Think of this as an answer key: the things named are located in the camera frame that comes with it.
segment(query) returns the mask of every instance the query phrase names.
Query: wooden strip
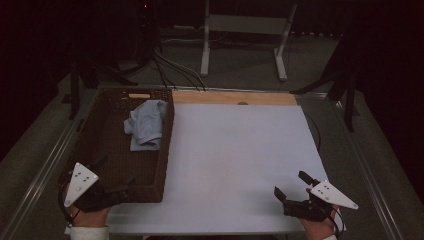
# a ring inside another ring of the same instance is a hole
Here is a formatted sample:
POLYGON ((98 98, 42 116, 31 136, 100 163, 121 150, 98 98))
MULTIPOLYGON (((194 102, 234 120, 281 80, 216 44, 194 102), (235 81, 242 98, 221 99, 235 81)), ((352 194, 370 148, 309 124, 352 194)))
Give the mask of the wooden strip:
POLYGON ((174 103, 297 105, 295 97, 289 93, 174 91, 172 96, 174 103))

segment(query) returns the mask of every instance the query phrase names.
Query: folded towel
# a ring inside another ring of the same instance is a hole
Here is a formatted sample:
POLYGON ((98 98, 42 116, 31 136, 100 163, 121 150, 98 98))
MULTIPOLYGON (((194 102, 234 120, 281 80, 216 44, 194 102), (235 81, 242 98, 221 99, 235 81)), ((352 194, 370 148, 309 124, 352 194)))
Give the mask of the folded towel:
POLYGON ((147 100, 130 112, 124 121, 124 132, 132 134, 131 151, 160 149, 167 105, 162 100, 147 100))

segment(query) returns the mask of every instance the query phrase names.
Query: white bracket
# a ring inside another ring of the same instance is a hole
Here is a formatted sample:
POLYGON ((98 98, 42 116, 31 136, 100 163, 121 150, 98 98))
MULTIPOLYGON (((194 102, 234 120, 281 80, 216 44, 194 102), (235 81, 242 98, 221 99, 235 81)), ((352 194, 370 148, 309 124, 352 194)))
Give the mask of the white bracket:
POLYGON ((336 187, 330 184, 327 180, 320 182, 314 188, 312 188, 311 193, 322 199, 325 202, 335 204, 338 206, 343 206, 351 209, 358 209, 359 206, 346 197, 342 192, 340 192, 336 187))
POLYGON ((65 207, 70 207, 78 198, 81 197, 99 177, 84 167, 81 163, 76 163, 72 173, 71 183, 65 198, 65 207))

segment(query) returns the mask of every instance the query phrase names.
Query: white tabletop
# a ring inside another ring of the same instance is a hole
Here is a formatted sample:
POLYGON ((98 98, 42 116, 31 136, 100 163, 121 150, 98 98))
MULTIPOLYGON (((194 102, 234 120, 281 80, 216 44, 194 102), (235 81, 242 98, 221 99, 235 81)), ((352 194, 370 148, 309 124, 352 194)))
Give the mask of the white tabletop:
POLYGON ((274 196, 308 198, 302 170, 327 179, 300 106, 175 104, 164 199, 111 210, 111 233, 303 231, 274 196))

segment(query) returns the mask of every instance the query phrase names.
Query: metal leg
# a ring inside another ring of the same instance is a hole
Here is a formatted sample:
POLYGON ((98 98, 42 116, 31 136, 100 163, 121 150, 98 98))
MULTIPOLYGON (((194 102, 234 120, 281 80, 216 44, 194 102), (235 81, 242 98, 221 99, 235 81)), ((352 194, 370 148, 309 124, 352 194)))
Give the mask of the metal leg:
POLYGON ((200 75, 202 77, 208 76, 209 71, 209 0, 206 0, 205 10, 205 40, 203 45, 202 65, 200 67, 200 75))
POLYGON ((289 17, 287 18, 287 21, 286 21, 284 31, 281 35, 281 44, 278 48, 274 49, 274 57, 275 57, 275 63, 277 65, 278 77, 282 81, 287 80, 287 72, 286 72, 286 69, 284 67, 282 55, 283 55, 284 46, 285 46, 287 39, 289 37, 289 34, 290 34, 290 29, 291 29, 291 25, 293 23, 293 17, 294 17, 294 14, 296 12, 296 8, 297 8, 297 4, 293 4, 293 6, 290 9, 289 17))

